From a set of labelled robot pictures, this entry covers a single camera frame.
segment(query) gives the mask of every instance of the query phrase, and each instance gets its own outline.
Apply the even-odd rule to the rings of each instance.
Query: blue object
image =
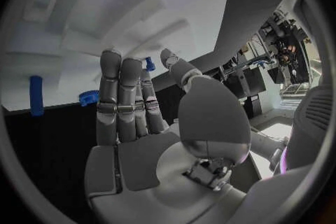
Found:
[[[80,103],[82,106],[93,104],[99,100],[99,91],[86,91],[80,94]]]
[[[151,57],[146,58],[146,63],[147,63],[147,65],[146,65],[146,70],[147,71],[150,72],[150,71],[154,71],[156,69],[155,64],[154,64],[154,62],[152,62]]]
[[[39,76],[30,77],[30,113],[32,116],[42,116],[44,114],[42,97],[42,78]]]

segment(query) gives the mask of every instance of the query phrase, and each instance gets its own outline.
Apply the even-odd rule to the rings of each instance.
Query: purple light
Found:
[[[284,174],[287,170],[287,165],[286,165],[286,153],[287,153],[287,147],[284,148],[281,158],[280,158],[280,173]]]

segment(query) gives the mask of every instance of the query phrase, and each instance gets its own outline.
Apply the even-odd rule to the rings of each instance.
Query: white ceiling structure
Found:
[[[29,109],[29,77],[43,78],[45,106],[78,102],[99,89],[99,56],[151,57],[170,48],[186,60],[214,49],[226,0],[26,0],[7,46],[2,105]]]

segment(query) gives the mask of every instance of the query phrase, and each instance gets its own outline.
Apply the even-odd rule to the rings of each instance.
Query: vent grille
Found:
[[[333,98],[331,95],[321,94],[314,96],[306,109],[306,117],[313,125],[326,130],[332,113],[332,104]]]

